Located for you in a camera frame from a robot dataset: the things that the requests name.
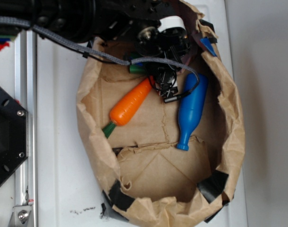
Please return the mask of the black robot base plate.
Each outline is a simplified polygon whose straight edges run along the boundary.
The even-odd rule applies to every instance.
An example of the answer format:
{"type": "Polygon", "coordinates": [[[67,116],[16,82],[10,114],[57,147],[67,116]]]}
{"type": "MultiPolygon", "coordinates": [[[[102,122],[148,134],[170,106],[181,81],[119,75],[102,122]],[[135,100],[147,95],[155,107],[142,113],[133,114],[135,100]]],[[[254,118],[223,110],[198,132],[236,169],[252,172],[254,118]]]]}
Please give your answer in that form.
{"type": "Polygon", "coordinates": [[[0,187],[27,159],[27,114],[0,87],[0,187]]]}

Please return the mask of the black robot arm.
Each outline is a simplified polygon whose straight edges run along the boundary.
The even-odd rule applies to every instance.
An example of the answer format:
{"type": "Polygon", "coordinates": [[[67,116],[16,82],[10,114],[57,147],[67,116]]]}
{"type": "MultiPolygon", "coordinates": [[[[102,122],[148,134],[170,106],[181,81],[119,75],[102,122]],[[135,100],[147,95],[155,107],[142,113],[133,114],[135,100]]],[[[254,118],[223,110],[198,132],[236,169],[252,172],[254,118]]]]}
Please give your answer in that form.
{"type": "Polygon", "coordinates": [[[167,0],[0,0],[15,17],[84,43],[94,37],[131,42],[145,57],[177,59],[190,50],[184,22],[167,0]]]}

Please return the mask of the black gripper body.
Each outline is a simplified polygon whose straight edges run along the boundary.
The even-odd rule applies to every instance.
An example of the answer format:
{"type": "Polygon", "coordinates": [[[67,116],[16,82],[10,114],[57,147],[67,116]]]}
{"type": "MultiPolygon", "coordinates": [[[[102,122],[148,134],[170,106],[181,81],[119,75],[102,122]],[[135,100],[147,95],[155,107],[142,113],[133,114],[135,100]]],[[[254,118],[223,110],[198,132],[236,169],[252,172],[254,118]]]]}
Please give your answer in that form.
{"type": "Polygon", "coordinates": [[[167,0],[96,0],[94,35],[130,42],[145,57],[181,58],[190,50],[184,22],[167,0]]]}

